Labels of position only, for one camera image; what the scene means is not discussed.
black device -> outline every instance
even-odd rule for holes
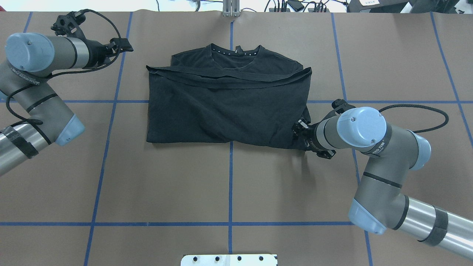
[[[336,99],[332,102],[333,110],[330,111],[320,122],[308,125],[309,121],[306,121],[304,116],[302,116],[297,122],[292,126],[292,131],[294,133],[294,139],[302,137],[306,141],[307,150],[313,151],[320,158],[331,159],[337,152],[335,150],[325,149],[317,140],[315,129],[317,126],[324,120],[331,117],[341,115],[347,110],[356,108],[353,105],[348,104],[343,99]]]
[[[459,0],[410,0],[411,13],[438,12],[456,14],[455,5]]]
[[[359,0],[348,4],[347,12],[351,13],[400,13],[409,2],[407,0],[378,0],[379,4],[363,6]]]
[[[70,12],[67,15],[59,15],[56,22],[51,26],[51,30],[54,31],[56,36],[74,37],[86,44],[90,60],[84,69],[93,69],[109,63],[109,58],[119,53],[133,52],[133,48],[126,38],[112,38],[109,44],[88,40],[79,27],[86,20],[85,13],[87,12],[87,9],[83,9],[77,12]]]
[[[304,5],[302,5],[299,1],[288,1],[288,4],[294,9],[294,11],[299,12],[304,9]]]

black strap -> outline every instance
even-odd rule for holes
[[[17,74],[20,78],[28,81],[29,83],[31,83],[33,85],[39,85],[39,84],[47,82],[49,80],[49,78],[47,78],[47,77],[46,78],[40,78],[40,77],[31,75],[30,73],[28,73],[26,71],[20,70],[20,69],[14,67],[8,60],[7,60],[7,65],[10,68],[10,70],[13,71],[13,73]]]
[[[44,132],[41,130],[41,128],[38,127],[38,125],[35,125],[35,124],[30,124],[30,125],[34,127],[36,131],[38,131],[38,133],[43,137],[43,139],[48,143],[48,145],[52,144],[51,140],[48,138],[48,136],[46,136],[46,134],[44,134]]]
[[[397,187],[397,188],[403,187],[401,184],[398,184],[398,183],[393,182],[393,181],[391,181],[391,180],[387,180],[387,179],[382,178],[382,177],[379,177],[379,176],[377,176],[377,175],[370,174],[370,173],[368,173],[368,172],[364,172],[363,175],[364,175],[364,176],[367,176],[367,177],[371,177],[372,179],[376,179],[376,180],[381,181],[381,182],[383,182],[383,183],[386,183],[386,184],[388,184],[388,185],[395,186],[395,187]]]
[[[424,244],[434,247],[440,244],[447,234],[448,214],[445,210],[435,207],[435,222],[429,236],[424,240],[418,240]]]
[[[403,215],[401,216],[401,219],[397,223],[396,227],[393,228],[393,230],[398,230],[401,227],[401,225],[404,223],[404,220],[406,220],[407,210],[409,210],[409,197],[406,195],[404,195],[404,197],[406,198],[406,202],[404,204]]]
[[[69,69],[73,68],[76,63],[77,63],[77,48],[76,46],[74,45],[74,43],[69,39],[69,38],[66,38],[66,40],[68,40],[70,42],[70,44],[72,45],[72,48],[74,48],[74,62],[72,63],[72,65],[69,67]]]
[[[33,103],[30,107],[28,107],[28,108],[26,109],[26,111],[29,113],[29,112],[30,112],[31,110],[33,110],[36,106],[38,106],[38,105],[42,104],[43,102],[45,102],[45,101],[47,101],[47,100],[49,100],[49,99],[51,99],[51,98],[54,98],[54,97],[56,97],[56,96],[58,96],[56,93],[50,94],[50,95],[48,95],[48,96],[46,96],[46,97],[44,97],[44,98],[38,100],[37,102]]]
[[[8,140],[10,140],[13,145],[15,145],[22,153],[24,153],[28,159],[31,159],[35,155],[39,154],[31,142],[27,142],[23,136],[13,127],[6,127],[2,133],[8,138]]]
[[[393,135],[393,127],[388,123],[386,124],[386,134],[384,135],[383,139],[378,142],[372,149],[367,152],[362,152],[365,155],[372,155],[379,157],[379,154],[386,149],[391,140],[391,136]]]

metal bracket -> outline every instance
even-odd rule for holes
[[[185,255],[181,266],[277,266],[276,254]]]
[[[240,16],[240,0],[223,0],[223,16],[239,17]]]

black cable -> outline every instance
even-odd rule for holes
[[[271,0],[268,0],[268,2],[266,3],[266,7],[264,7],[264,12],[266,12],[266,9],[268,8],[269,6],[269,2],[271,2]]]
[[[320,1],[320,2],[317,4],[317,7],[314,8],[314,10],[312,10],[312,12],[319,12],[320,9],[322,9],[322,1]]]
[[[310,1],[308,4],[306,4],[306,6],[305,6],[304,9],[302,10],[302,12],[306,11],[306,8],[307,8],[310,4],[314,4],[314,9],[317,7],[317,3],[315,3],[314,1]]]
[[[416,131],[413,131],[414,133],[422,133],[422,132],[428,132],[428,131],[432,131],[432,130],[436,130],[436,129],[439,129],[443,126],[445,126],[447,123],[448,123],[448,115],[447,113],[445,113],[444,111],[440,110],[440,109],[437,109],[437,108],[433,108],[433,107],[429,107],[429,106],[424,106],[424,105],[412,105],[412,104],[397,104],[397,105],[390,105],[390,106],[386,106],[384,108],[381,108],[379,110],[379,112],[383,112],[385,110],[388,110],[388,109],[391,109],[391,108],[396,108],[396,107],[412,107],[412,108],[420,108],[420,109],[426,109],[426,110],[430,110],[430,111],[434,111],[434,112],[437,112],[441,115],[443,115],[445,117],[445,121],[438,125],[438,126],[434,126],[434,127],[431,127],[431,128],[428,128],[428,129],[422,129],[422,130],[416,130]]]
[[[106,16],[98,13],[97,11],[93,11],[93,10],[90,10],[90,9],[84,9],[84,14],[87,13],[87,12],[92,12],[102,18],[104,18],[106,21],[108,21],[112,27],[114,27],[115,29],[115,32],[117,32],[117,35],[118,35],[118,38],[121,38],[122,36],[120,35],[120,32],[118,32],[118,29],[117,27],[115,26],[115,24],[109,20]],[[85,70],[85,71],[68,71],[68,72],[61,72],[61,73],[57,73],[57,74],[54,74],[54,75],[50,75],[48,76],[47,78],[49,79],[52,79],[54,77],[57,77],[57,76],[60,76],[60,75],[65,75],[65,74],[80,74],[80,73],[88,73],[88,72],[93,72],[93,71],[98,71],[98,70],[101,70],[101,69],[104,69],[106,67],[108,67],[109,65],[111,65],[113,62],[115,62],[118,58],[118,56],[120,55],[120,50],[121,50],[121,46],[120,46],[120,43],[118,43],[118,46],[117,46],[117,55],[113,58],[113,60],[111,60],[109,63],[101,66],[101,67],[98,67],[98,68],[94,68],[94,69],[88,69],[88,70]]]
[[[21,119],[21,121],[12,124],[12,125],[11,125],[12,127],[13,127],[13,126],[16,126],[16,125],[19,125],[19,124],[23,124],[23,123],[43,124],[43,122],[42,122],[41,120],[38,120],[38,119],[28,119],[28,118],[22,117],[21,115],[17,114],[15,111],[13,111],[13,109],[12,109],[11,106],[10,106],[10,100],[13,98],[13,96],[15,96],[17,93],[20,93],[20,92],[24,91],[24,90],[27,89],[27,88],[31,88],[32,86],[34,86],[34,85],[33,85],[33,84],[30,84],[30,85],[28,85],[28,86],[22,87],[21,89],[15,90],[12,94],[8,95],[7,99],[5,100],[5,104],[6,104],[6,106],[7,106],[7,110],[8,110],[13,116],[15,116],[16,118]]]
[[[245,9],[249,9],[249,10],[251,10],[251,11],[253,11],[253,12],[256,12],[254,9],[251,9],[251,8],[244,8],[244,9],[241,9],[241,11],[243,11],[243,10],[245,10]]]
[[[310,2],[306,2],[306,1],[298,1],[298,0],[286,0],[286,1],[299,2],[299,3],[310,3]]]
[[[348,2],[347,2],[347,1],[342,2],[342,1],[338,1],[338,0],[328,0],[328,1],[325,2],[325,3],[328,3],[328,2],[330,2],[330,1],[334,1],[334,2],[340,3],[340,4],[344,5],[344,6],[348,6]]]

silver metal tube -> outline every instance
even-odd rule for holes
[[[424,240],[432,231],[434,222],[434,206],[409,197],[409,209],[406,219],[399,230],[406,232],[417,240]]]
[[[87,65],[89,61],[89,51],[87,45],[80,39],[73,37],[66,37],[69,39],[72,44],[76,47],[76,62],[70,68],[83,68]]]
[[[454,213],[446,213],[447,233],[437,246],[473,260],[473,221]],[[409,198],[409,209],[399,230],[417,240],[425,240],[431,235],[436,218],[434,206]]]
[[[454,213],[447,214],[447,234],[438,246],[473,260],[473,221]]]
[[[46,140],[44,140],[41,134],[32,125],[20,124],[13,128],[18,131],[27,142],[30,142],[37,151],[48,146]],[[0,133],[0,151],[0,176],[28,159],[28,157],[2,133]]]
[[[54,70],[68,69],[73,66],[77,58],[77,50],[70,39],[57,36],[47,36],[54,45],[54,59],[51,65],[38,72],[30,72],[37,77],[46,77]]]
[[[325,132],[325,125],[327,124],[327,122],[330,119],[334,119],[334,118],[325,119],[322,122],[320,122],[320,124],[316,128],[315,135],[316,135],[317,141],[319,141],[319,143],[320,143],[320,145],[322,145],[322,147],[324,147],[328,150],[335,150],[336,148],[333,147],[332,145],[330,145],[330,143],[328,143],[327,139],[325,138],[325,136],[331,136],[334,133],[336,133],[336,128],[335,127],[328,128],[327,129],[328,132],[327,133]]]

